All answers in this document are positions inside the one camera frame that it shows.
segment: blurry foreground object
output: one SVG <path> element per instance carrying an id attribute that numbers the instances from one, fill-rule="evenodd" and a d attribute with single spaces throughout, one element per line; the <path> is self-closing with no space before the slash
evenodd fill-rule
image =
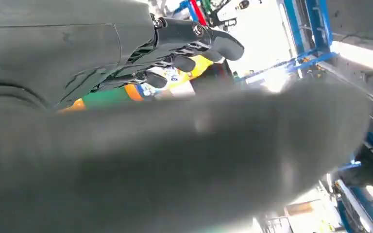
<path id="1" fill-rule="evenodd" d="M 53 115 L 0 99 L 0 233 L 190 233 L 256 216 L 347 162 L 369 110 L 323 76 Z"/>

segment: blue beam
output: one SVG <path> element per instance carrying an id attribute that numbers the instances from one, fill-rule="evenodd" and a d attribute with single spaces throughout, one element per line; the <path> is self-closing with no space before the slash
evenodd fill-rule
<path id="1" fill-rule="evenodd" d="M 288 22 L 291 27 L 292 37 L 294 38 L 295 47 L 297 49 L 297 53 L 303 53 L 304 43 L 302 41 L 301 33 L 299 30 L 299 22 L 297 20 L 297 16 L 295 14 L 295 8 L 292 0 L 284 0 L 285 10 L 287 12 Z"/>
<path id="2" fill-rule="evenodd" d="M 305 0 L 306 9 L 308 11 L 309 23 L 311 24 L 312 34 L 314 35 L 315 46 L 318 49 L 325 49 L 328 46 L 324 43 L 322 32 L 318 30 L 321 27 L 320 9 L 317 5 L 317 0 Z"/>

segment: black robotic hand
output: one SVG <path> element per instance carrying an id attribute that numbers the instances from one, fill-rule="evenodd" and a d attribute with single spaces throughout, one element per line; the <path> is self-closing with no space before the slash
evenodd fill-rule
<path id="1" fill-rule="evenodd" d="M 127 83 L 162 87 L 166 80 L 147 69 L 189 71 L 190 56 L 236 60 L 242 53 L 225 32 L 154 19 L 136 1 L 0 0 L 0 95 L 35 108 L 62 109 Z"/>
<path id="2" fill-rule="evenodd" d="M 195 62 L 189 58 L 191 56 L 202 55 L 213 62 L 223 57 L 234 61 L 244 53 L 244 47 L 226 32 L 188 20 L 154 19 L 153 16 L 152 19 L 155 28 L 153 39 L 137 48 L 126 66 L 108 76 L 93 92 L 144 82 L 162 88 L 166 79 L 145 70 L 151 67 L 175 67 L 190 72 L 195 67 Z"/>

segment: cable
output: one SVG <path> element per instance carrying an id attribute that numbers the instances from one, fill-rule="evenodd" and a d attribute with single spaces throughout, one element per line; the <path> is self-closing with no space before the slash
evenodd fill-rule
<path id="1" fill-rule="evenodd" d="M 349 35 L 346 35 L 346 36 L 344 36 L 341 40 L 340 40 L 340 42 L 342 42 L 343 40 L 345 40 L 345 39 L 347 39 L 347 38 L 349 38 L 349 37 L 357 37 L 357 38 L 359 38 L 359 39 L 363 39 L 363 40 L 373 40 L 373 37 L 367 37 L 367 36 L 359 36 L 359 35 L 357 35 L 358 33 L 356 33 L 356 34 L 349 34 Z"/>

